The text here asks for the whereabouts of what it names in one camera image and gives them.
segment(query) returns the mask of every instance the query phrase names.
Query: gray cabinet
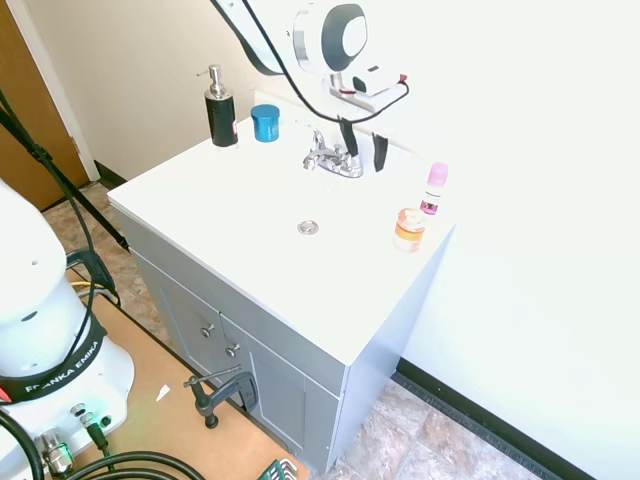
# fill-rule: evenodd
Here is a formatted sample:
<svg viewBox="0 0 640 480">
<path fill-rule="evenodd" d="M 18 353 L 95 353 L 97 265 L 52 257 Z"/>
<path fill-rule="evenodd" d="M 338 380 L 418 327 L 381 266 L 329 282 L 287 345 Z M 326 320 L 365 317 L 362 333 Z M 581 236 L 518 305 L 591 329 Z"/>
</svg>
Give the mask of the gray cabinet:
<svg viewBox="0 0 640 480">
<path fill-rule="evenodd" d="M 253 372 L 260 401 L 251 415 L 299 459 L 326 472 L 395 370 L 415 320 L 407 305 L 401 302 L 346 365 L 144 223 L 116 212 L 178 354 L 202 373 L 236 365 Z"/>
<path fill-rule="evenodd" d="M 326 468 L 339 398 L 140 254 L 132 254 L 179 353 L 203 373 L 236 365 L 252 372 L 259 395 L 252 416 L 297 456 Z M 221 385 L 233 375 L 235 372 L 214 382 Z"/>
</svg>

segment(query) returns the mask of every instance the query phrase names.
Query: soap dispenser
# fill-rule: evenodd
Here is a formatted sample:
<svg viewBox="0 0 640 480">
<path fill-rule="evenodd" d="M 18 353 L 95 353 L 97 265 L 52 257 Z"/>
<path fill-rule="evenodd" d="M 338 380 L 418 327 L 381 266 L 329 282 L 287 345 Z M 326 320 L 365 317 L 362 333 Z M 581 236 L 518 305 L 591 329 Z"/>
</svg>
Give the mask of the soap dispenser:
<svg viewBox="0 0 640 480">
<path fill-rule="evenodd" d="M 204 92 L 204 101 L 209 116 L 211 141 L 218 147 L 230 147 L 238 143 L 236 128 L 236 112 L 233 106 L 233 95 L 221 81 L 222 69 L 220 65 L 209 65 L 209 75 L 213 83 Z"/>
</svg>

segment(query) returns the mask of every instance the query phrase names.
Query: wooden board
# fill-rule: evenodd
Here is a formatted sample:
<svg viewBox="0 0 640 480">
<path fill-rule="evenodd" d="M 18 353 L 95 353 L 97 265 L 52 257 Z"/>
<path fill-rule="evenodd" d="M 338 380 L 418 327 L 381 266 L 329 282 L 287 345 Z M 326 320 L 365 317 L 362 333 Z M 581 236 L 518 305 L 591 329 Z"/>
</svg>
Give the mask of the wooden board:
<svg viewBox="0 0 640 480">
<path fill-rule="evenodd" d="M 0 88 L 34 141 L 76 185 L 89 181 L 5 0 L 0 0 Z M 0 179 L 40 210 L 62 198 L 46 169 L 0 126 Z"/>
<path fill-rule="evenodd" d="M 136 369 L 127 420 L 107 437 L 112 453 L 166 453 L 192 465 L 207 480 L 255 480 L 273 460 L 289 458 L 299 468 L 298 479 L 308 478 L 306 467 L 228 403 L 215 410 L 218 426 L 207 429 L 195 410 L 191 389 L 182 386 L 192 373 L 105 298 L 98 295 L 94 304 L 109 338 L 129 352 Z M 171 391 L 156 402 L 165 384 Z M 78 463 L 100 457 L 90 447 L 78 456 Z"/>
</svg>

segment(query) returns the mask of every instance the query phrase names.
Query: orange jar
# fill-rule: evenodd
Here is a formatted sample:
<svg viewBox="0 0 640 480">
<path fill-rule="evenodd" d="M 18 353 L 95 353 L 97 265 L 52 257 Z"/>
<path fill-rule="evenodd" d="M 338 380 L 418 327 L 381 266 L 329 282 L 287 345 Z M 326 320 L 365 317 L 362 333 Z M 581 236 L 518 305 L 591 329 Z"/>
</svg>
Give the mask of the orange jar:
<svg viewBox="0 0 640 480">
<path fill-rule="evenodd" d="M 396 222 L 396 246 L 405 252 L 415 252 L 424 235 L 427 216 L 419 208 L 403 208 Z"/>
</svg>

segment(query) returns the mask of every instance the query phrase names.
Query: chrome faucet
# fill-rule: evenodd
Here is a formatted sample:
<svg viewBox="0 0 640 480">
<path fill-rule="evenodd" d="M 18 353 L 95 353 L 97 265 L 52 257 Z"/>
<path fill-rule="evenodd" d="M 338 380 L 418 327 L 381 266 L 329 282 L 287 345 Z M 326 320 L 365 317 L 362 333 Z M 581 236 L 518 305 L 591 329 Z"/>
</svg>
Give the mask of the chrome faucet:
<svg viewBox="0 0 640 480">
<path fill-rule="evenodd" d="M 348 178 L 358 178 L 364 173 L 360 157 L 352 157 L 341 145 L 327 148 L 324 136 L 317 128 L 307 125 L 313 130 L 313 147 L 302 161 L 305 170 L 313 170 L 320 166 L 337 175 Z"/>
</svg>

